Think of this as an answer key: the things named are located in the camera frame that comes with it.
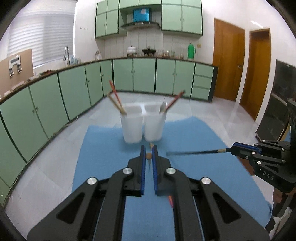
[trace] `cardboard board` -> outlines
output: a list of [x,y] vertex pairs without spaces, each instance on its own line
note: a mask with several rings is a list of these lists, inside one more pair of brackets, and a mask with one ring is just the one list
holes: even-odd
[[[10,77],[9,74],[9,60],[15,58],[17,55],[20,55],[20,64],[22,67],[22,72],[17,71],[17,66],[13,66],[14,76]],[[25,51],[16,53],[12,56],[7,57],[6,59],[0,61],[0,95],[4,96],[9,90],[22,81],[26,82],[28,78],[34,76],[33,72],[33,63],[32,63],[32,49],[27,49]]]

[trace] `blue box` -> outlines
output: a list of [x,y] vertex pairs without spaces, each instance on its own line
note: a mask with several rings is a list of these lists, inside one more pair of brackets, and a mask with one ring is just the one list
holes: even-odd
[[140,8],[133,11],[133,21],[151,21],[151,13],[149,8]]

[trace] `window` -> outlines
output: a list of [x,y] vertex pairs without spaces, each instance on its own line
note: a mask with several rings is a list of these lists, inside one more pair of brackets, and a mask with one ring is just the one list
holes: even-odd
[[73,24],[77,1],[32,0],[11,23],[10,56],[32,48],[33,67],[62,59],[65,46],[73,54]]

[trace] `gray tile floor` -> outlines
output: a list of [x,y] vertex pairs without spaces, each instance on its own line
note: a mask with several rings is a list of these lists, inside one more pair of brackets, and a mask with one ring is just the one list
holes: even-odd
[[[166,102],[172,97],[119,93],[123,103]],[[258,125],[237,103],[214,98],[212,103],[180,99],[166,121],[196,116],[230,147],[234,142],[254,144]],[[65,128],[30,164],[20,178],[6,206],[6,213],[24,237],[29,230],[65,199],[72,182],[80,147],[89,125],[121,126],[120,114],[109,99],[80,116]],[[273,187],[254,177],[266,200],[272,203]]]

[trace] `wooden chopstick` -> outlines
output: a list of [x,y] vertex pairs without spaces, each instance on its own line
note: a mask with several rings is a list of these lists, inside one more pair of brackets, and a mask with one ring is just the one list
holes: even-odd
[[114,94],[116,96],[116,99],[118,100],[119,105],[122,107],[122,103],[121,103],[121,101],[120,101],[120,99],[119,99],[119,97],[117,95],[117,92],[116,92],[115,87],[114,87],[113,83],[111,82],[111,80],[109,80],[109,84],[111,85],[111,88],[112,88],[112,90],[113,90],[113,92],[114,92]]
[[111,102],[113,103],[113,105],[119,110],[119,112],[121,114],[123,114],[123,115],[126,115],[127,114],[126,111],[116,103],[116,101],[111,97],[110,94],[107,94],[107,96],[109,97],[109,99],[111,100]]
[[168,104],[167,108],[165,109],[164,112],[167,112],[169,108],[173,106],[173,104],[185,93],[185,90],[181,91],[175,98],[172,100],[170,104]]

